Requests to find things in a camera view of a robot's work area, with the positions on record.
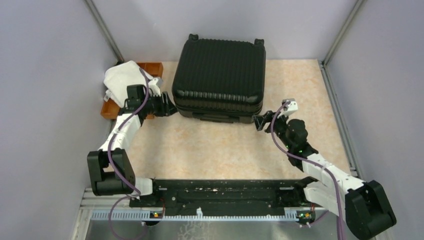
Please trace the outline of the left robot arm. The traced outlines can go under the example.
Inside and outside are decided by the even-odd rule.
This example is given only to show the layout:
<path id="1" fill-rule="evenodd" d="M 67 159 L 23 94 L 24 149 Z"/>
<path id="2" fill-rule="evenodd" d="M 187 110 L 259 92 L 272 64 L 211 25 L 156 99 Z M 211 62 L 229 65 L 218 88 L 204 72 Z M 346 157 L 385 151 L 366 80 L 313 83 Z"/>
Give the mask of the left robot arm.
<path id="1" fill-rule="evenodd" d="M 169 117 L 177 112 L 169 94 L 154 92 L 142 84 L 127 87 L 128 98 L 119 110 L 115 125 L 99 149 L 87 155 L 92 191 L 96 196 L 141 196 L 149 207 L 160 202 L 160 193 L 154 188 L 136 186 L 136 176 L 127 153 L 137 131 L 149 115 Z"/>

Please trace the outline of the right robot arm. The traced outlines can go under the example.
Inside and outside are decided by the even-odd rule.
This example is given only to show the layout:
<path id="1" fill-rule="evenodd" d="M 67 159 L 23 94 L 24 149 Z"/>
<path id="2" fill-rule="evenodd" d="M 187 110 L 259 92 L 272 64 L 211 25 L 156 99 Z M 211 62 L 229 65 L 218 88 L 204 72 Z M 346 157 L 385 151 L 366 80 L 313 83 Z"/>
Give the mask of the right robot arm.
<path id="1" fill-rule="evenodd" d="M 278 112 L 255 115 L 257 131 L 270 133 L 289 162 L 311 181 L 293 192 L 299 206 L 318 204 L 338 216 L 359 240 L 369 240 L 397 224 L 397 218 L 383 186 L 347 173 L 327 161 L 308 142 L 305 122 Z"/>

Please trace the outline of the black suitcase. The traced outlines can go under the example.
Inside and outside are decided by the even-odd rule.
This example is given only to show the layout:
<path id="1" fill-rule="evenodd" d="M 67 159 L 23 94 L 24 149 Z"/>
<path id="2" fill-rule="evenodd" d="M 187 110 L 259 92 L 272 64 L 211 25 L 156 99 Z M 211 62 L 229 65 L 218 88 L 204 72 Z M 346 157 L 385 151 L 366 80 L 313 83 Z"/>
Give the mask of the black suitcase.
<path id="1" fill-rule="evenodd" d="M 173 102 L 186 118 L 251 124 L 263 107 L 265 75 L 263 39 L 248 42 L 190 34 L 175 71 Z"/>

